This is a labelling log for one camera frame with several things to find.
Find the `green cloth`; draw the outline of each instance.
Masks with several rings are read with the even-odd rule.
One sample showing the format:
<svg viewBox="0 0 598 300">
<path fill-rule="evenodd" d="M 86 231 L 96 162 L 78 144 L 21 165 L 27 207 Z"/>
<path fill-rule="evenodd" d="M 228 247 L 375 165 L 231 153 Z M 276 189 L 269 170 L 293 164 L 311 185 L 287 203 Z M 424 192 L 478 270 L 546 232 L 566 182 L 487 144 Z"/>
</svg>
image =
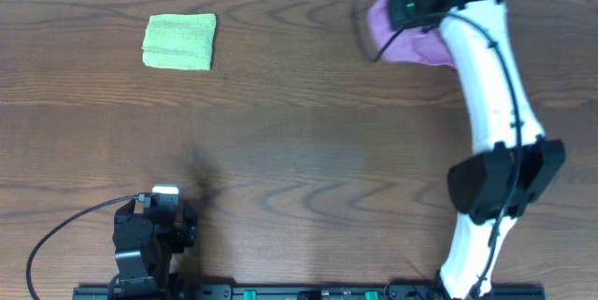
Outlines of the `green cloth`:
<svg viewBox="0 0 598 300">
<path fill-rule="evenodd" d="M 158 68 L 209 70 L 216 15 L 154 15 L 143 40 L 143 63 Z"/>
</svg>

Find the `wooden table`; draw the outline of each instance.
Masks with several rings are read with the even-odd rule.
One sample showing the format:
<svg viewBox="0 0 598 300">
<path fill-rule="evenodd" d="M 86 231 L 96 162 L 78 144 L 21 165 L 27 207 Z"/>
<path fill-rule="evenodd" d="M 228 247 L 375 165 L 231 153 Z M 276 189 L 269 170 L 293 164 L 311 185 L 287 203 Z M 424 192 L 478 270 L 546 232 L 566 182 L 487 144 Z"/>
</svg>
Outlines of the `wooden table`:
<svg viewBox="0 0 598 300">
<path fill-rule="evenodd" d="M 506 240 L 495 281 L 598 292 L 598 0 L 508 0 L 522 80 L 568 159 Z M 174 262 L 240 283 L 431 279 L 447 170 L 470 129 L 455 71 L 366 63 L 350 0 L 0 0 L 0 297 L 85 207 L 181 186 L 200 241 Z M 143 65 L 150 15 L 218 14 L 213 69 Z M 38 253 L 43 299 L 117 272 L 109 207 Z"/>
</svg>

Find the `folded cloth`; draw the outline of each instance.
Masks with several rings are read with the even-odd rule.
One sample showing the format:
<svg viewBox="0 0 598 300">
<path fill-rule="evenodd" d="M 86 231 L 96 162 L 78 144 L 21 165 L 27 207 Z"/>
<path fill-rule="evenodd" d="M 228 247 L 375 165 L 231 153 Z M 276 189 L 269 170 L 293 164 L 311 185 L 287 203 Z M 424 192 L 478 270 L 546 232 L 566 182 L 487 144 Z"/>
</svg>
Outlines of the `folded cloth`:
<svg viewBox="0 0 598 300">
<path fill-rule="evenodd" d="M 158 68 L 209 70 L 216 15 L 154 15 L 143 40 L 143 63 Z"/>
<path fill-rule="evenodd" d="M 387 4 L 388 0 L 376 0 L 367 11 L 370 34 L 378 49 L 381 49 L 394 34 Z M 432 29 L 428 33 L 423 33 L 421 28 L 405 29 L 394 39 L 381 59 L 387 63 L 414 62 L 455 67 L 438 29 Z"/>
</svg>

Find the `purple cloth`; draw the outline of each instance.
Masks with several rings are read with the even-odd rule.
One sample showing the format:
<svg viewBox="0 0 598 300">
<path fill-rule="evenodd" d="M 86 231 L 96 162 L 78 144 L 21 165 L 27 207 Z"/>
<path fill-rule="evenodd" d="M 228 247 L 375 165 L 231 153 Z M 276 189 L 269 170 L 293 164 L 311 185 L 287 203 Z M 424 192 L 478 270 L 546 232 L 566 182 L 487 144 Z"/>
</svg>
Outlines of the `purple cloth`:
<svg viewBox="0 0 598 300">
<path fill-rule="evenodd" d="M 370 35 L 378 49 L 381 49 L 394 34 L 389 21 L 387 2 L 388 0 L 376 0 L 367 11 Z M 382 54 L 382 60 L 387 63 L 413 62 L 455 67 L 438 29 L 433 29 L 427 34 L 424 34 L 421 28 L 405 29 Z"/>
</svg>

